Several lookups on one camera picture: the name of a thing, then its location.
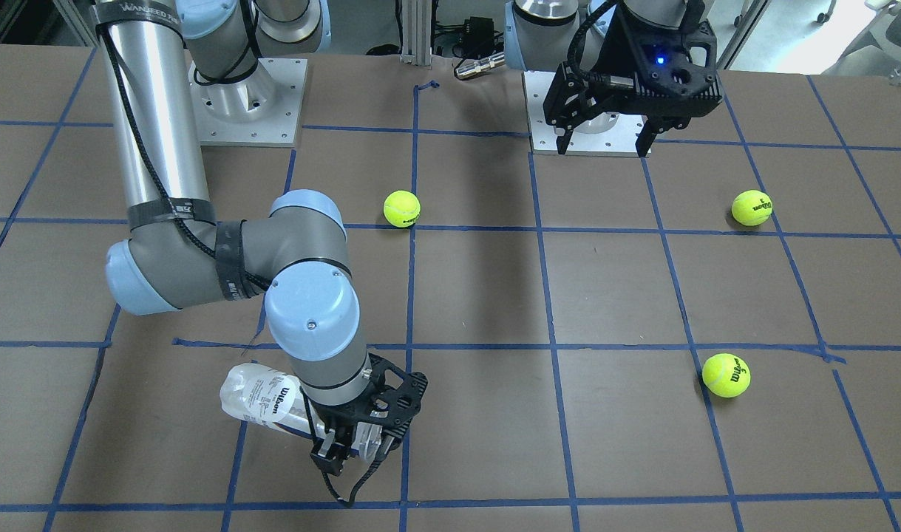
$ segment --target tennis ball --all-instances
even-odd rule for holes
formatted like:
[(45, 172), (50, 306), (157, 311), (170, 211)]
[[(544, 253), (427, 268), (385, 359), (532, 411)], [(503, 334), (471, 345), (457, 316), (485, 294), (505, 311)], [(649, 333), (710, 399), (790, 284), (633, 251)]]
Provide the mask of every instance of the tennis ball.
[(703, 384), (721, 398), (743, 393), (751, 378), (747, 364), (731, 353), (713, 355), (703, 364)]
[(394, 191), (385, 199), (385, 218), (395, 227), (407, 227), (421, 215), (421, 202), (407, 191)]
[(772, 200), (765, 192), (745, 191), (736, 196), (731, 209), (733, 218), (742, 225), (760, 225), (772, 215)]

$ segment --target clear plastic bottle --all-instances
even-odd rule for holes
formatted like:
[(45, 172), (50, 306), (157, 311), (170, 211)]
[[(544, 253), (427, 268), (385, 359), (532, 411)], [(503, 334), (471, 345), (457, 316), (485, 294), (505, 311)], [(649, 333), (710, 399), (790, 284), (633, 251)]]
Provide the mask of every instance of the clear plastic bottle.
[[(310, 435), (305, 399), (299, 393), (299, 379), (263, 364), (246, 363), (231, 369), (220, 387), (220, 407), (237, 420), (302, 437)], [(322, 420), (315, 409), (311, 414), (316, 434), (322, 437), (325, 435)], [(359, 423), (353, 451), (365, 462), (370, 462), (380, 445), (381, 426)]]

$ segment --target gray floor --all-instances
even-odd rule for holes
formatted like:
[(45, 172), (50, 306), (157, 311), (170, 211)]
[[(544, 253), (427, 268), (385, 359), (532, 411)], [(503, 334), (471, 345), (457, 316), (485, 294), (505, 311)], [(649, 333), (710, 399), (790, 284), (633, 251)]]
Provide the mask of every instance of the gray floor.
[[(99, 61), (0, 45), (0, 530), (901, 530), (901, 92), (882, 78), (725, 72), (712, 115), (599, 159), (531, 153), (517, 72), (310, 57), (294, 151), (203, 155), (221, 219), (332, 197), (370, 348), (429, 376), (343, 511), (305, 439), (220, 411), (235, 364), (288, 367), (268, 329), (243, 348), (258, 299), (115, 306)], [(397, 188), (424, 205), (413, 229), (381, 214)], [(752, 230), (727, 215), (749, 188), (777, 206)], [(697, 381), (721, 351), (753, 374), (735, 400)]]

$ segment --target black velcro strap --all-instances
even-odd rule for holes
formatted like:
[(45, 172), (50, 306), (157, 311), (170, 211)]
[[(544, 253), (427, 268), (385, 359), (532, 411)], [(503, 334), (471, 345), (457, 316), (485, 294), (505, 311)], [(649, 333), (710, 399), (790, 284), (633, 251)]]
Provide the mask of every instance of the black velcro strap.
[(170, 27), (180, 35), (180, 18), (177, 11), (160, 2), (152, 0), (122, 0), (105, 2), (92, 6), (95, 26), (115, 24), (119, 21), (153, 21), (155, 24)]
[(195, 198), (171, 198), (154, 199), (151, 202), (138, 203), (129, 208), (129, 229), (135, 230), (149, 223), (166, 222), (169, 219), (196, 219), (198, 222), (207, 222), (216, 225), (217, 215), (214, 213), (214, 205), (206, 199)]
[(243, 219), (238, 222), (221, 222), (217, 226), (217, 243), (214, 245), (217, 262), (217, 281), (224, 299), (236, 301), (255, 296), (254, 288), (247, 282), (247, 269), (243, 260)]

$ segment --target metal base plate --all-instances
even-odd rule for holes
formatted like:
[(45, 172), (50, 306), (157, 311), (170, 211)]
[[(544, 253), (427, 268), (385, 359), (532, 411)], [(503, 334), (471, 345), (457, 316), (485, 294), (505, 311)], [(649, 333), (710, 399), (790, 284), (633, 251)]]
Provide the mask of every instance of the metal base plate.
[(201, 146), (295, 147), (308, 63), (304, 58), (260, 61), (276, 81), (278, 101), (269, 115), (252, 122), (227, 122), (211, 114), (201, 97), (201, 87), (191, 81), (191, 102)]
[[(558, 154), (554, 128), (545, 123), (542, 102), (552, 84), (554, 72), (530, 70), (523, 72), (523, 88), (526, 91), (528, 127), (532, 133), (532, 151), (535, 154)], [(618, 115), (615, 125), (601, 134), (574, 132), (566, 155), (602, 155), (608, 157), (636, 157), (635, 142), (644, 125), (638, 115)]]

